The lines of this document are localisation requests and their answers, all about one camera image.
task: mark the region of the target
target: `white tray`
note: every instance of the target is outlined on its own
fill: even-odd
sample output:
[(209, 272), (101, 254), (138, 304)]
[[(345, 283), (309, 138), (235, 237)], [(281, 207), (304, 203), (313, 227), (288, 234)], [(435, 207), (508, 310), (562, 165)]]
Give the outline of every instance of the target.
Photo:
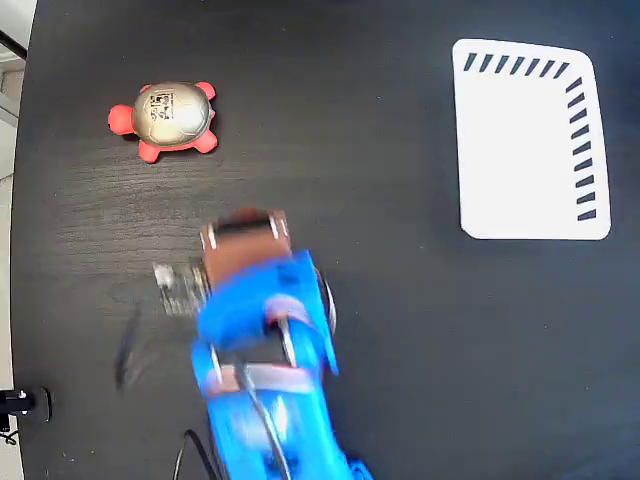
[(606, 237), (607, 162), (589, 57), (462, 39), (453, 69), (462, 229), (480, 239)]

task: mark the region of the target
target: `red turtle toy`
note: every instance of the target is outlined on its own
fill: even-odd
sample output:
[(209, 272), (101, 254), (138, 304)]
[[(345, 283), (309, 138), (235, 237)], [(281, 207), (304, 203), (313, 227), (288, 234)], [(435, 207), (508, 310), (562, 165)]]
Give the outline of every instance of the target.
[(215, 97), (207, 82), (166, 82), (145, 85), (133, 107), (116, 105), (109, 112), (109, 128), (118, 135), (140, 137), (140, 157), (155, 163), (160, 152), (194, 147), (207, 153), (218, 145), (209, 130), (215, 112), (209, 100)]

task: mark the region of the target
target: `black table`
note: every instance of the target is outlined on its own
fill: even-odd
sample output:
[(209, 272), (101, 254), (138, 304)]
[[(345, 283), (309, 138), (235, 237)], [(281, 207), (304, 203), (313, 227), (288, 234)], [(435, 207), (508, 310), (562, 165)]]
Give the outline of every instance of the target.
[[(285, 209), (327, 271), (333, 422), (377, 478), (638, 478), (638, 31), (633, 0), (41, 1), (12, 334), (17, 384), (46, 384), (57, 408), (46, 428), (21, 425), (27, 478), (169, 476), (182, 431), (204, 419), (188, 359), (119, 397), (116, 345), (151, 262), (197, 255), (200, 224), (240, 205)], [(461, 231), (450, 56), (462, 37), (591, 57), (606, 240)], [(112, 105), (165, 79), (216, 86), (214, 153), (148, 166), (109, 132)]]

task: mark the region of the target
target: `black stripe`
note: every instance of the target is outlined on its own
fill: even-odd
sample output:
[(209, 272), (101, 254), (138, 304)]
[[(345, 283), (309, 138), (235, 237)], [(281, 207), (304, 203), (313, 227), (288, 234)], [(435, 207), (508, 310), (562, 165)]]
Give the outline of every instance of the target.
[(489, 62), (491, 62), (491, 59), (493, 58), (493, 55), (491, 53), (487, 53), (484, 56), (484, 60), (482, 61), (482, 65), (480, 65), (480, 72), (484, 72), (487, 67), (489, 66)]
[(466, 72), (467, 70), (469, 70), (471, 68), (471, 65), (473, 65), (473, 61), (476, 59), (478, 55), (475, 53), (470, 53), (469, 56), (467, 57), (467, 63), (464, 64), (464, 71)]
[(571, 134), (571, 140), (575, 140), (576, 138), (581, 137), (585, 133), (589, 133), (589, 125), (585, 125), (581, 129), (576, 130), (575, 132), (573, 132)]
[(16, 42), (9, 35), (4, 33), (2, 30), (0, 30), (0, 45), (4, 45), (13, 53), (18, 55), (21, 59), (23, 60), (27, 59), (27, 49), (24, 48), (22, 45), (20, 45), (18, 42)]
[(586, 142), (583, 143), (582, 145), (580, 145), (578, 148), (576, 148), (573, 151), (574, 155), (580, 155), (582, 152), (586, 152), (587, 150), (589, 150), (591, 148), (591, 142)]
[(553, 78), (558, 78), (560, 75), (562, 75), (568, 66), (569, 64), (567, 62), (564, 62), (562, 65), (560, 65), (560, 68), (558, 69), (558, 73), (556, 73), (553, 76)]
[(587, 109), (583, 108), (581, 111), (579, 111), (578, 113), (576, 113), (573, 117), (571, 117), (571, 120), (569, 120), (569, 123), (573, 123), (577, 120), (580, 120), (581, 118), (584, 118), (587, 116)]
[(579, 172), (580, 170), (584, 170), (585, 168), (593, 167), (593, 160), (590, 158), (586, 159), (584, 162), (580, 162), (578, 165), (573, 167), (574, 172)]
[(567, 108), (575, 107), (577, 104), (579, 104), (583, 100), (584, 100), (584, 93), (581, 93), (580, 95), (578, 95), (576, 98), (574, 98), (569, 102), (569, 104), (567, 105)]
[(582, 85), (582, 77), (578, 77), (578, 79), (574, 81), (571, 85), (569, 85), (565, 91), (569, 93), (571, 90), (573, 90), (576, 87), (579, 87), (580, 85)]
[(525, 77), (528, 77), (529, 75), (531, 75), (531, 72), (533, 72), (533, 69), (536, 68), (536, 65), (538, 65), (538, 63), (540, 62), (539, 58), (534, 58), (531, 61), (531, 65), (529, 65), (529, 68), (527, 68), (526, 73), (524, 74)]
[(596, 192), (591, 192), (580, 197), (578, 200), (576, 200), (576, 203), (578, 205), (582, 205), (583, 203), (586, 203), (586, 202), (593, 202), (595, 199), (596, 199)]
[(516, 63), (513, 64), (513, 67), (511, 68), (511, 72), (509, 74), (513, 75), (514, 73), (516, 73), (520, 68), (520, 65), (522, 65), (522, 62), (524, 62), (524, 57), (518, 57), (516, 59)]
[(590, 218), (596, 218), (595, 210), (589, 210), (588, 212), (584, 212), (578, 215), (579, 222), (581, 222), (582, 220), (589, 220)]
[(549, 72), (549, 70), (551, 70), (551, 67), (553, 67), (554, 63), (556, 63), (555, 60), (549, 60), (547, 62), (547, 64), (542, 69), (542, 72), (540, 73), (540, 78), (544, 77), (547, 74), (547, 72)]
[(587, 178), (583, 178), (579, 182), (576, 182), (576, 188), (586, 187), (593, 183), (593, 175), (589, 175)]
[(509, 60), (509, 55), (503, 55), (498, 62), (498, 67), (496, 68), (496, 73), (500, 73), (504, 68), (504, 64)]

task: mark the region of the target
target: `white wall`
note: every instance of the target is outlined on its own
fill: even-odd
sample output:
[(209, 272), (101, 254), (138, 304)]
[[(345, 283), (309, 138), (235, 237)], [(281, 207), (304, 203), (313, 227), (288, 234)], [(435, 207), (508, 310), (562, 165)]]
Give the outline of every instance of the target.
[(13, 155), (16, 150), (16, 127), (0, 120), (0, 178), (13, 173)]
[(25, 48), (29, 46), (36, 1), (0, 0), (0, 30)]

